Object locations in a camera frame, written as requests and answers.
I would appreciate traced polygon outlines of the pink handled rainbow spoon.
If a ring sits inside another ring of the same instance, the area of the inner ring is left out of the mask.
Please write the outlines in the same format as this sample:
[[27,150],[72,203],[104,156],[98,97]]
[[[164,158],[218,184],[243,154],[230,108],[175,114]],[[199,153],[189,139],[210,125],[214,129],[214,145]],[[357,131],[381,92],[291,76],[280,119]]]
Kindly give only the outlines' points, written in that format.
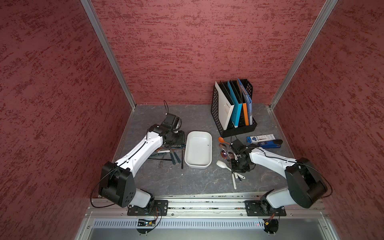
[[227,161],[230,161],[232,159],[235,159],[235,155],[232,152],[228,151],[228,148],[225,144],[220,143],[219,147],[221,148],[221,156],[223,159],[226,159]]

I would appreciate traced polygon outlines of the white rectangular storage box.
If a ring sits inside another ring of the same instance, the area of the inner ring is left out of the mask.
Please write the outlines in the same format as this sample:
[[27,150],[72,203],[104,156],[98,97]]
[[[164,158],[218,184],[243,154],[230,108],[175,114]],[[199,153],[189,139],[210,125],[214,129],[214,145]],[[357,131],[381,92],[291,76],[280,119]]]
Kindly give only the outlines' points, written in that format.
[[185,162],[190,168],[206,169],[212,163],[212,135],[192,131],[187,136]]

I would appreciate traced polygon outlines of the orange spoon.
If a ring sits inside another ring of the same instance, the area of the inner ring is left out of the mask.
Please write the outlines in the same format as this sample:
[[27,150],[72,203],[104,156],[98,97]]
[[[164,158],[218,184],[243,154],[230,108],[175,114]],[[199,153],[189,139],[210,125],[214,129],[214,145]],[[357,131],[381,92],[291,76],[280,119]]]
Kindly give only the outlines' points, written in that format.
[[227,145],[230,145],[231,143],[229,143],[229,142],[226,142],[225,140],[224,140],[224,138],[222,138],[222,137],[219,137],[218,138],[218,141],[221,143],[221,144],[227,144]]

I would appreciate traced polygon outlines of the steel spoon white handle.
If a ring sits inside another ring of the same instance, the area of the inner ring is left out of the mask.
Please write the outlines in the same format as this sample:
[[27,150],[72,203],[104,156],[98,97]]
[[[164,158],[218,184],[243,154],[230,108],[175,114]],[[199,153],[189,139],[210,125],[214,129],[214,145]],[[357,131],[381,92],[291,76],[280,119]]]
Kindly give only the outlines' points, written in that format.
[[235,174],[234,174],[234,173],[232,173],[232,182],[233,182],[234,190],[237,190],[236,177],[235,177]]

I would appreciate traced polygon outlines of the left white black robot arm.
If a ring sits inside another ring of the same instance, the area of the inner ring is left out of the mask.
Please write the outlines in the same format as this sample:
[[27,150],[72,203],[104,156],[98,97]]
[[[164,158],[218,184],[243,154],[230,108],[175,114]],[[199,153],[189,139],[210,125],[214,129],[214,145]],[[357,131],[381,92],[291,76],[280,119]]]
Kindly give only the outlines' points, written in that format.
[[163,125],[151,126],[129,153],[114,163],[107,162],[103,165],[98,194],[122,208],[129,205],[149,207],[153,196],[136,187],[134,178],[137,172],[162,145],[182,145],[184,142],[184,131],[174,131]]

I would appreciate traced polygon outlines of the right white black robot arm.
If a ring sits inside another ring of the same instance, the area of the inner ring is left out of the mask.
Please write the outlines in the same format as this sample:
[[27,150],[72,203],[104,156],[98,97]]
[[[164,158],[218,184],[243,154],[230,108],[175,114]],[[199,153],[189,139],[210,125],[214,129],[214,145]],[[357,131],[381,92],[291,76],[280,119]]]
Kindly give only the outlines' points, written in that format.
[[261,197],[263,207],[268,210],[290,205],[308,209],[328,191],[325,179],[308,159],[283,157],[255,145],[236,147],[232,143],[230,147],[235,154],[234,172],[245,173],[254,165],[285,178],[286,187],[271,190]]

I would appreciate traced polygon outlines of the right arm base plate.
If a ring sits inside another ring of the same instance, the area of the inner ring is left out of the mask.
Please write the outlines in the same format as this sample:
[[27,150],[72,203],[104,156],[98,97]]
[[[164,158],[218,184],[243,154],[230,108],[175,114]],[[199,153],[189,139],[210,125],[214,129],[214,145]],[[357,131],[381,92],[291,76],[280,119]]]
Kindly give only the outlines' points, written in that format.
[[248,217],[285,217],[284,207],[273,208],[266,201],[245,201],[245,210]]

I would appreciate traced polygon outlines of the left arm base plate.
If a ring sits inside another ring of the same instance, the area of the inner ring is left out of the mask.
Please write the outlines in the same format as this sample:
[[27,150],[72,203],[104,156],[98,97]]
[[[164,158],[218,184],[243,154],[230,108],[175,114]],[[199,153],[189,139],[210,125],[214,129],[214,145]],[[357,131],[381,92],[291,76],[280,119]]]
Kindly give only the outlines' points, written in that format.
[[130,205],[128,207],[128,216],[145,216],[157,217],[166,216],[168,212],[169,201],[167,200],[151,200],[145,208]]

